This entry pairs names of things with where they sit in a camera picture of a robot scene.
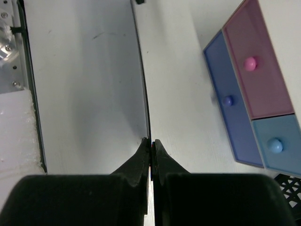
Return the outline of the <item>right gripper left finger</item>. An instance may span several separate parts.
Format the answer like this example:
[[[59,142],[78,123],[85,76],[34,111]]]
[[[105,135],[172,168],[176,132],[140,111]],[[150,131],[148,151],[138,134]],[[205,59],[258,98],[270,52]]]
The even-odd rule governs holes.
[[[108,175],[30,175],[12,189],[3,226],[141,226],[148,211],[150,141]]]

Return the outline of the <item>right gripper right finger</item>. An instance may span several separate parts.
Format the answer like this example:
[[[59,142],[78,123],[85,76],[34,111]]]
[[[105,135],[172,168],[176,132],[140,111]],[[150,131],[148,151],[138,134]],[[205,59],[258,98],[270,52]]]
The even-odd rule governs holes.
[[[158,226],[294,226],[278,183],[262,174],[190,173],[152,143]]]

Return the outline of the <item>white drawer organizer box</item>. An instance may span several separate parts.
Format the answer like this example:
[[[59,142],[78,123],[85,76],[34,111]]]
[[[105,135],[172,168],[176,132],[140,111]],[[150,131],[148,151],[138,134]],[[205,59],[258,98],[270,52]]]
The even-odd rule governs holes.
[[[203,53],[235,160],[300,176],[300,1],[243,1]]]

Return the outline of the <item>purple-blue pulled-out drawer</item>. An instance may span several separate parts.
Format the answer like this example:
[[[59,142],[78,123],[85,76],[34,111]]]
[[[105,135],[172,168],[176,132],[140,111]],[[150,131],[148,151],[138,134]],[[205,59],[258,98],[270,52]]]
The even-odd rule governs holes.
[[[222,31],[203,50],[235,161],[263,167]]]

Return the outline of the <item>blue pulled-out drawer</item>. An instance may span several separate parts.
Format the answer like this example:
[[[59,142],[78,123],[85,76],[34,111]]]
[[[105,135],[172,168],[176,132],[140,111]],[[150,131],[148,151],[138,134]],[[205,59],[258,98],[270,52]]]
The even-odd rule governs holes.
[[[301,129],[294,114],[252,121],[266,168],[301,176]]]

